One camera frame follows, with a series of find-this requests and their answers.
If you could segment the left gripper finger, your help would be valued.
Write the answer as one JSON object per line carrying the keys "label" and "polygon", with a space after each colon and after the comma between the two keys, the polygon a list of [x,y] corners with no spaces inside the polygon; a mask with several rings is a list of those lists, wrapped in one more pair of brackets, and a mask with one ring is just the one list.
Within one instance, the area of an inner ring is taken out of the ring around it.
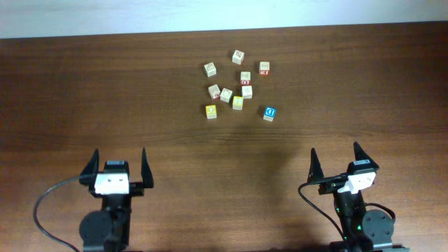
{"label": "left gripper finger", "polygon": [[97,175],[99,170],[99,150],[95,149],[90,161],[86,164],[85,168],[80,173],[81,176],[94,176]]}
{"label": "left gripper finger", "polygon": [[148,158],[146,155],[146,149],[142,149],[142,156],[141,156],[141,177],[144,188],[153,188],[154,187],[154,180],[153,180],[153,174],[150,168],[150,165],[148,163]]}

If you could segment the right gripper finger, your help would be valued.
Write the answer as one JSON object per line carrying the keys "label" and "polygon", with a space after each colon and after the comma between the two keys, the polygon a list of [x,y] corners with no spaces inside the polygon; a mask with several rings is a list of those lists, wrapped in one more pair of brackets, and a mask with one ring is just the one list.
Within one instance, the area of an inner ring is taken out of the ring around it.
{"label": "right gripper finger", "polygon": [[362,149],[357,141],[353,143],[353,151],[355,155],[353,167],[357,169],[373,169],[374,171],[379,169],[379,165]]}
{"label": "right gripper finger", "polygon": [[321,168],[321,163],[319,162],[318,155],[316,153],[316,150],[314,148],[312,148],[307,182],[311,183],[311,182],[320,181],[323,177],[324,177],[323,170]]}

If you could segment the blue D wooden block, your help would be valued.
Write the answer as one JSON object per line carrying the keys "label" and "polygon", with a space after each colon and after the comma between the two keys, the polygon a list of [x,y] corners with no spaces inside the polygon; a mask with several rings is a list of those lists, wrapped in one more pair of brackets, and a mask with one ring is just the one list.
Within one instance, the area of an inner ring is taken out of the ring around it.
{"label": "blue D wooden block", "polygon": [[263,119],[272,122],[275,118],[276,112],[277,110],[275,108],[267,106],[263,114]]}

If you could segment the yellow O wooden block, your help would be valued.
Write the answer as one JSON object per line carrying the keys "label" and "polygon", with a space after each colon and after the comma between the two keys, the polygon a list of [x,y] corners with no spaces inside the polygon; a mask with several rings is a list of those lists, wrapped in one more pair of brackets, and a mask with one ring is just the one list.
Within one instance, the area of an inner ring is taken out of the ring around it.
{"label": "yellow O wooden block", "polygon": [[207,105],[205,106],[205,110],[207,119],[217,118],[217,110],[215,105]]}

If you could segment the yellow blue wooden block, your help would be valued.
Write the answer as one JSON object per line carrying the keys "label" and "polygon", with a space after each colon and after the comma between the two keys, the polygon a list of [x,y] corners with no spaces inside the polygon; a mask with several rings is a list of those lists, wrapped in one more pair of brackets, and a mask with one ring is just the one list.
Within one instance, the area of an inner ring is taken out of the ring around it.
{"label": "yellow blue wooden block", "polygon": [[234,96],[232,99],[232,108],[234,110],[242,110],[244,104],[244,98],[240,96]]}

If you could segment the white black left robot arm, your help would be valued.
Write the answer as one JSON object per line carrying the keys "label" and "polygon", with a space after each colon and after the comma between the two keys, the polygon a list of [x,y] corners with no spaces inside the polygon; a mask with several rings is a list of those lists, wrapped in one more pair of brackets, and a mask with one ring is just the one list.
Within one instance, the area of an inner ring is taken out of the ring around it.
{"label": "white black left robot arm", "polygon": [[101,209],[87,214],[80,223],[84,251],[124,251],[129,246],[132,198],[142,197],[145,189],[154,187],[145,149],[141,154],[141,177],[140,182],[130,181],[129,163],[125,160],[109,160],[100,171],[99,151],[94,151],[80,173],[79,183],[101,199]]}

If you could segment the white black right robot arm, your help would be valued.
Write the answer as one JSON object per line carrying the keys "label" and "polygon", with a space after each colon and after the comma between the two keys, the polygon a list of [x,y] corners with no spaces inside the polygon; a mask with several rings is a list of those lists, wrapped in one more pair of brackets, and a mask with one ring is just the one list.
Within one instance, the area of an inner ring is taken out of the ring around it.
{"label": "white black right robot arm", "polygon": [[[336,176],[325,177],[314,148],[311,149],[307,182],[297,189],[299,196],[312,208],[326,217],[337,229],[342,241],[330,243],[330,251],[409,251],[394,244],[392,236],[396,222],[395,213],[380,204],[367,203],[362,190],[374,184],[379,165],[362,149],[353,144],[355,160],[347,171]],[[302,193],[306,186],[318,186],[320,195],[331,194],[334,209],[340,224],[309,201]]]}

